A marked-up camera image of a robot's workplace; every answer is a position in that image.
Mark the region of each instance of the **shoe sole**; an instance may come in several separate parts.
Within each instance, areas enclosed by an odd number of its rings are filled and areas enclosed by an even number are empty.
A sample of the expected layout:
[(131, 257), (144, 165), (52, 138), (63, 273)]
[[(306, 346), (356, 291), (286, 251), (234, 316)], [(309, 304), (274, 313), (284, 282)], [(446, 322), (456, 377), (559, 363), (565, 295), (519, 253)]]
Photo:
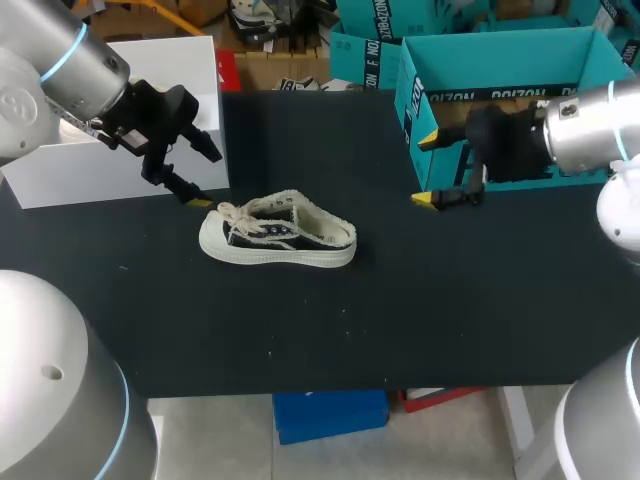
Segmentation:
[[(331, 252), (315, 252), (312, 250), (265, 250), (257, 248), (239, 248), (227, 244), (227, 239), (222, 231), (222, 219), (218, 215), (207, 216), (200, 227), (200, 248), (210, 257), (221, 262), (234, 263), (236, 265), (260, 265), (263, 263), (297, 263), (319, 268), (338, 268), (349, 263), (356, 253), (356, 244), (352, 244), (344, 250)], [(212, 225), (212, 234), (207, 225)]]

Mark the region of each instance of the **tiled floor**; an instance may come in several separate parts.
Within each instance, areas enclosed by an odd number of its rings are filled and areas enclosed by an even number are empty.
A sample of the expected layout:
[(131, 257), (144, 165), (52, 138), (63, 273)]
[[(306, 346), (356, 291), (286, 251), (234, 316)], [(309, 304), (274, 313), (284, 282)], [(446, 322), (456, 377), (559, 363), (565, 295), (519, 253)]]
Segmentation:
[[(534, 426), (561, 392), (526, 389)], [(492, 390), (411, 415), (394, 411), (382, 429), (286, 447), (273, 427), (270, 395), (159, 399), (149, 410), (164, 420), (157, 480), (514, 478)]]

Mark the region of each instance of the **red box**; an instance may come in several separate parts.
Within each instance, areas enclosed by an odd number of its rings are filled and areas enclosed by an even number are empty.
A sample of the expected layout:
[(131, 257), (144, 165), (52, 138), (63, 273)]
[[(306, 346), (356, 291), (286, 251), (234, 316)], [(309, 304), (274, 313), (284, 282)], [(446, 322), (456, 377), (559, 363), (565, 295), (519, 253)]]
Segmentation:
[(433, 407), (440, 403), (448, 402), (456, 398), (464, 397), (473, 392), (484, 390), (484, 387), (467, 387), (467, 388), (445, 388), (439, 392), (434, 392), (424, 397), (416, 398), (414, 400), (407, 400), (402, 390), (398, 390), (398, 399), (402, 403), (407, 413), (417, 412), (423, 408)]
[(239, 92), (240, 77), (236, 67), (236, 57), (231, 50), (216, 50), (220, 90), (223, 92)]

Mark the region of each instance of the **sneaker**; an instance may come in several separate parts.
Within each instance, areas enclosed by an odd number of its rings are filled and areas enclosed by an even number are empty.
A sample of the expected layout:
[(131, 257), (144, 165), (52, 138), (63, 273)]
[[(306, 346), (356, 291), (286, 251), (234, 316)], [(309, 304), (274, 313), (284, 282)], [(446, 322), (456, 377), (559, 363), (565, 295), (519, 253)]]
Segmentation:
[(200, 246), (217, 260), (240, 265), (289, 262), (335, 268), (353, 258), (356, 229), (300, 192), (285, 190), (243, 207), (219, 204), (202, 224)]

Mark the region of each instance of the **white shoelace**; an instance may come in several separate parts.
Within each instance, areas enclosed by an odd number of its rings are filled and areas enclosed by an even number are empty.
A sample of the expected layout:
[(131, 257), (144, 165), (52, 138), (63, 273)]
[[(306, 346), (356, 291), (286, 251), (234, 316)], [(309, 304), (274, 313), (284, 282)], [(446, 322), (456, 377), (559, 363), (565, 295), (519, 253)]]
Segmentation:
[(218, 212), (231, 225), (231, 228), (237, 228), (243, 235), (266, 232), (267, 230), (258, 224), (258, 220), (249, 214), (250, 206), (251, 202), (243, 207), (236, 207), (230, 203), (222, 202), (218, 204)]

